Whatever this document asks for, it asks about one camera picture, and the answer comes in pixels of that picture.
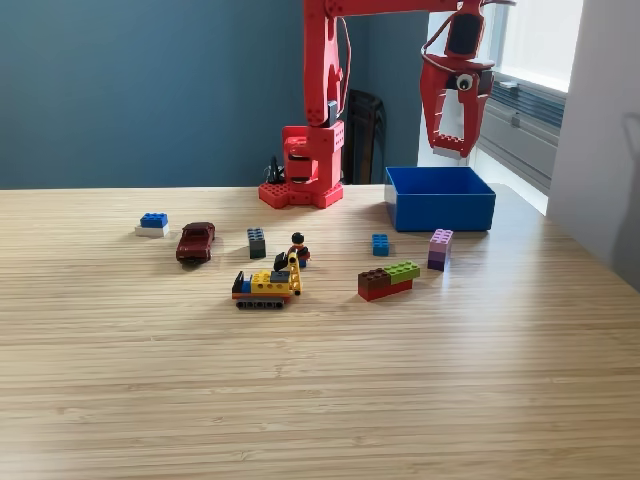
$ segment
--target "red toy car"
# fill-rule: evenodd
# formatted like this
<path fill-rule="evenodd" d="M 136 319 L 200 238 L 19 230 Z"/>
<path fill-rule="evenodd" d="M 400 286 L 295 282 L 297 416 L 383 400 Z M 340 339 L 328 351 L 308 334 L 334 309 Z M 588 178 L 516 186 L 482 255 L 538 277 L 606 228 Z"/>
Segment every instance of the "red toy car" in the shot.
<path fill-rule="evenodd" d="M 182 238 L 176 250 L 180 263 L 206 263 L 211 260 L 211 243 L 216 236 L 212 223 L 190 223 L 182 229 Z"/>

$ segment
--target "robotic arm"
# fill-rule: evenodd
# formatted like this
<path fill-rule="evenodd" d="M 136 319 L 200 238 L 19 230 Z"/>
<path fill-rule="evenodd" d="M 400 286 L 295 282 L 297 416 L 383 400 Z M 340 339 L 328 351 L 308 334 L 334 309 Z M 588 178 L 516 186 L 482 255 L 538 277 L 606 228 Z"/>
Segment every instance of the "robotic arm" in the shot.
<path fill-rule="evenodd" d="M 283 130 L 285 185 L 260 187 L 260 198 L 274 208 L 316 205 L 326 208 L 343 196 L 340 184 L 344 110 L 351 46 L 343 17 L 379 13 L 452 12 L 422 48 L 424 67 L 420 89 L 427 133 L 437 153 L 467 157 L 480 136 L 484 107 L 493 88 L 492 62 L 474 60 L 482 34 L 482 9 L 490 3 L 515 5 L 513 0 L 304 0 L 304 90 L 307 127 Z M 338 27 L 347 38 L 347 71 L 340 67 Z M 444 56 L 427 52 L 450 25 Z M 464 106 L 464 137 L 440 133 L 447 90 L 458 92 Z"/>

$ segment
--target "brown lego brick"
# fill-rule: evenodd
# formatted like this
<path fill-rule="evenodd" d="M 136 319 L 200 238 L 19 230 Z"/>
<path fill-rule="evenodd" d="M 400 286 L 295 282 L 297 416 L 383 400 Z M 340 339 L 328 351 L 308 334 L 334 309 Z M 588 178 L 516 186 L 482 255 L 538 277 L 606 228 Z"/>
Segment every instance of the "brown lego brick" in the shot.
<path fill-rule="evenodd" d="M 378 288 L 384 288 L 391 285 L 391 275 L 379 268 L 377 270 L 371 270 L 369 272 L 363 272 L 358 275 L 358 288 L 364 288 L 366 290 L 375 290 Z"/>

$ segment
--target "black chair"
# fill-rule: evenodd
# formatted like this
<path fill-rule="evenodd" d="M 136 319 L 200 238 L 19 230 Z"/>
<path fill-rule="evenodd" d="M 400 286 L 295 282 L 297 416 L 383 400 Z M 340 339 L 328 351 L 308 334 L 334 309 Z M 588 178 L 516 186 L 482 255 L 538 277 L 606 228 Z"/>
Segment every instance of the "black chair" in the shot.
<path fill-rule="evenodd" d="M 344 184 L 371 184 L 376 142 L 380 146 L 384 171 L 385 135 L 386 115 L 382 100 L 366 92 L 350 90 L 342 157 Z"/>

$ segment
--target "blue bin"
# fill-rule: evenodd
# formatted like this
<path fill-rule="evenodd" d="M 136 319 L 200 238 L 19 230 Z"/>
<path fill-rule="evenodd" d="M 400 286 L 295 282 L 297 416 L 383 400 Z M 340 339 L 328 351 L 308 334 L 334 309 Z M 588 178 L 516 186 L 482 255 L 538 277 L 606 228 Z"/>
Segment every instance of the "blue bin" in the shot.
<path fill-rule="evenodd" d="M 385 200 L 398 232 L 491 229 L 496 194 L 469 167 L 388 167 Z"/>

